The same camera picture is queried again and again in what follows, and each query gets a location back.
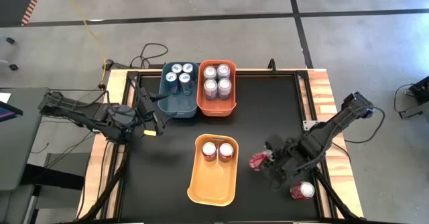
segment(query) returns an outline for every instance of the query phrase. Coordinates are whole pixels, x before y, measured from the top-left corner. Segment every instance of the can lid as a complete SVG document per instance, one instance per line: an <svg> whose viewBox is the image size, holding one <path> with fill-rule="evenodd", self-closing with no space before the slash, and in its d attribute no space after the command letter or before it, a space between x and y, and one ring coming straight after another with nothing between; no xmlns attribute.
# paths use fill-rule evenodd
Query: can lid
<svg viewBox="0 0 429 224"><path fill-rule="evenodd" d="M194 66L192 64L186 63L183 65L183 71L186 73L192 72Z"/></svg>
<svg viewBox="0 0 429 224"><path fill-rule="evenodd" d="M231 82L230 82L230 80L229 80L229 79L227 79L227 78L222 78L222 79L219 81L219 86L220 86L221 88L223 88L223 89L227 89L227 88L229 88L229 87L230 87L230 85L231 85Z"/></svg>
<svg viewBox="0 0 429 224"><path fill-rule="evenodd" d="M177 79L177 75L176 75L176 73L174 73L174 72L169 72L169 73L167 73L167 75L166 75L166 79L167 79L167 81L169 81L169 82L175 81L175 80Z"/></svg>
<svg viewBox="0 0 429 224"><path fill-rule="evenodd" d="M215 80L213 79L208 79L206 80L205 84L204 84L205 88L207 88L208 90L213 90L216 89L217 83Z"/></svg>
<svg viewBox="0 0 429 224"><path fill-rule="evenodd" d="M180 82L188 82L190 80L190 76L188 73L182 73L179 76L179 81Z"/></svg>
<svg viewBox="0 0 429 224"><path fill-rule="evenodd" d="M216 153L216 146L215 146L215 144L212 143L212 142L206 142L202 146L202 153L204 153L206 155L212 155L212 154Z"/></svg>
<svg viewBox="0 0 429 224"><path fill-rule="evenodd" d="M219 153L222 156L231 156L234 152L233 147L231 146L231 144L228 143L224 143L219 147Z"/></svg>
<svg viewBox="0 0 429 224"><path fill-rule="evenodd" d="M229 66L227 64L222 64L218 67L218 71L222 74L226 74L229 71Z"/></svg>
<svg viewBox="0 0 429 224"><path fill-rule="evenodd" d="M172 72L179 73L181 71L182 71L182 65L180 65L180 64L174 64L172 66Z"/></svg>
<svg viewBox="0 0 429 224"><path fill-rule="evenodd" d="M314 187L309 182L302 182L300 190L305 197L313 197L314 195Z"/></svg>
<svg viewBox="0 0 429 224"><path fill-rule="evenodd" d="M204 73L207 76L214 76L216 74L216 69L213 66L207 66L204 69Z"/></svg>

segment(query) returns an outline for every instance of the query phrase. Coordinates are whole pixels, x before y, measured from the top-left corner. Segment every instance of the black tabletop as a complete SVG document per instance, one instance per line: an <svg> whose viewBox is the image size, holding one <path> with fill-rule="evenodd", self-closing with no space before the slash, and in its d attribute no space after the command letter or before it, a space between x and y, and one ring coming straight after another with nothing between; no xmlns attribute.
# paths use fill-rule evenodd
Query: black tabletop
<svg viewBox="0 0 429 224"><path fill-rule="evenodd" d="M21 181L42 119L38 106L49 89L3 89L1 92L11 93L7 104L23 111L23 116L0 123L0 190L13 190Z"/></svg>
<svg viewBox="0 0 429 224"><path fill-rule="evenodd" d="M157 92L158 78L143 78L142 86ZM294 78L236 78L237 107L228 117L175 119L159 137L135 140L129 151L129 169L123 189L121 218L135 222L290 221L316 220L315 199L295 201L289 186L270 189L269 180L252 171L249 159L264 150L273 133L302 134L302 117ZM189 187L195 139L204 133L227 135L239 144L234 201L226 207L192 202ZM311 181L311 175L303 180Z"/></svg>

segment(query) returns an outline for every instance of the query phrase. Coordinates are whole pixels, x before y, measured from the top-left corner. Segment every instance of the floor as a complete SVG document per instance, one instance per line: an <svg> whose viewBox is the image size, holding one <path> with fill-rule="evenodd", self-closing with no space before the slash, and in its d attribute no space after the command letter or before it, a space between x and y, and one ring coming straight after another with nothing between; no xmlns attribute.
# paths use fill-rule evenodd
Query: floor
<svg viewBox="0 0 429 224"><path fill-rule="evenodd" d="M269 59L275 58L282 68L326 68L337 107L348 93L360 91L387 115L370 142L347 144L366 218L402 223L426 223L429 219L428 124L422 117L401 120L393 111L395 90L429 73L429 0L296 0L297 5L290 0L75 1L88 19L265 14L252 19L107 21L91 28L103 43L107 58L125 64L144 44L158 42L167 45L169 52L154 59L154 64L225 58L241 68L257 68L266 67ZM298 11L304 14L298 19L290 17ZM67 0L39 0L30 25L78 20ZM297 21L302 22L298 30ZM99 82L101 56L83 26L5 27L0 28L0 35L17 40L16 47L2 42L0 56L20 67L11 72L0 66L2 87L93 89ZM161 50L150 48L147 56ZM400 93L399 108L414 104ZM69 97L85 94L67 92ZM367 138L378 117L356 122L346 130L345 138ZM43 164L46 153L59 154L85 134L84 129L71 124L42 123L34 151L51 144L41 154L32 154L30 162ZM90 152L91 143L86 141L75 152ZM48 209L39 219L43 223L71 221L76 210Z"/></svg>

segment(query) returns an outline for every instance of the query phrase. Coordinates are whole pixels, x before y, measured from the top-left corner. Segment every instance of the soda can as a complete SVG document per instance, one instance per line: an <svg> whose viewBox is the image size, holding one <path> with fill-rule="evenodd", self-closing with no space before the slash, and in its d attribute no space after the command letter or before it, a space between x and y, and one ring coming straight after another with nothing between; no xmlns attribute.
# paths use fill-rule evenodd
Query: soda can
<svg viewBox="0 0 429 224"><path fill-rule="evenodd" d="M234 148L231 144L224 143L219 147L219 159L223 162L228 162L233 159Z"/></svg>
<svg viewBox="0 0 429 224"><path fill-rule="evenodd" d="M310 182L301 181L290 187L290 195L296 200L306 200L314 196L314 186Z"/></svg>
<svg viewBox="0 0 429 224"><path fill-rule="evenodd" d="M217 98L217 82L215 79L208 79L204 82L204 92L208 100L215 100Z"/></svg>
<svg viewBox="0 0 429 224"><path fill-rule="evenodd" d="M182 73L179 76L180 86L182 87L183 95L189 96L192 94L192 89L190 88L190 76L188 73Z"/></svg>
<svg viewBox="0 0 429 224"><path fill-rule="evenodd" d="M168 86L170 87L170 90L172 94L179 94L179 84L177 82L177 75L174 72L169 72L166 75L166 80L168 82Z"/></svg>
<svg viewBox="0 0 429 224"><path fill-rule="evenodd" d="M188 73L190 75L190 86L193 87L195 85L194 66L191 63L184 64L183 72Z"/></svg>
<svg viewBox="0 0 429 224"><path fill-rule="evenodd" d="M207 161L215 160L217 155L217 149L215 144L212 142L206 142L202 146L202 155L204 156L204 159Z"/></svg>
<svg viewBox="0 0 429 224"><path fill-rule="evenodd" d="M216 80L216 69L213 66L207 66L204 69L204 80L214 79Z"/></svg>
<svg viewBox="0 0 429 224"><path fill-rule="evenodd" d="M217 68L217 78L220 80L222 78L229 78L229 75L231 73L231 69L227 64L221 64Z"/></svg>
<svg viewBox="0 0 429 224"><path fill-rule="evenodd" d="M219 91L218 95L220 99L228 99L232 89L231 81L227 78L220 79L217 89Z"/></svg>
<svg viewBox="0 0 429 224"><path fill-rule="evenodd" d="M182 72L182 65L181 64L174 64L172 66L172 72L176 73L177 75L180 75Z"/></svg>

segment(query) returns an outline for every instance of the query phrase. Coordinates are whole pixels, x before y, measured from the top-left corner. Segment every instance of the orange striped tape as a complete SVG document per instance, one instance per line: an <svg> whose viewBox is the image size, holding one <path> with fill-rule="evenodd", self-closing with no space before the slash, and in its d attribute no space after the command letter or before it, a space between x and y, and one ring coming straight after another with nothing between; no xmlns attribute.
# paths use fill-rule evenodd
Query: orange striped tape
<svg viewBox="0 0 429 224"><path fill-rule="evenodd" d="M27 10L25 11L25 13L22 17L22 20L21 20L21 26L25 26L29 22L29 19L32 16L34 7L36 6L36 3L38 3L38 0L30 0L29 1Z"/></svg>

